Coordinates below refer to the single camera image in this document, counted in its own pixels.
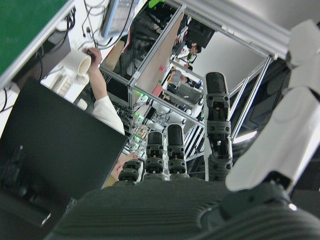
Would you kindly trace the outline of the right robot dexterous hand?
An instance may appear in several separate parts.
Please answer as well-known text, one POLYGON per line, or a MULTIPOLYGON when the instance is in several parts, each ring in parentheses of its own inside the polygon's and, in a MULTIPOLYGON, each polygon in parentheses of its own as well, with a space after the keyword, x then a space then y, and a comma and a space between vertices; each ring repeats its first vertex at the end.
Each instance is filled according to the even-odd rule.
POLYGON ((206 76, 207 174, 116 183, 83 196, 49 240, 317 240, 320 220, 290 199, 320 144, 320 29, 293 27, 287 93, 232 169, 217 144, 216 73, 206 76))

